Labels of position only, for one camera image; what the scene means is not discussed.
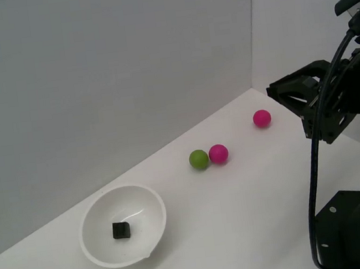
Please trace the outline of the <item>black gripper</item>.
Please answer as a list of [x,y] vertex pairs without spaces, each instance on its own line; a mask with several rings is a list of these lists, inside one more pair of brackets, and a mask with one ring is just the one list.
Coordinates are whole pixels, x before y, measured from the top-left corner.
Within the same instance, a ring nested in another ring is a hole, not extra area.
[[[322,82],[329,62],[314,61],[294,73],[270,84],[267,94],[298,117],[313,117],[318,97],[318,82]],[[331,144],[360,115],[360,48],[350,59],[343,59],[331,79],[323,110],[319,139]]]

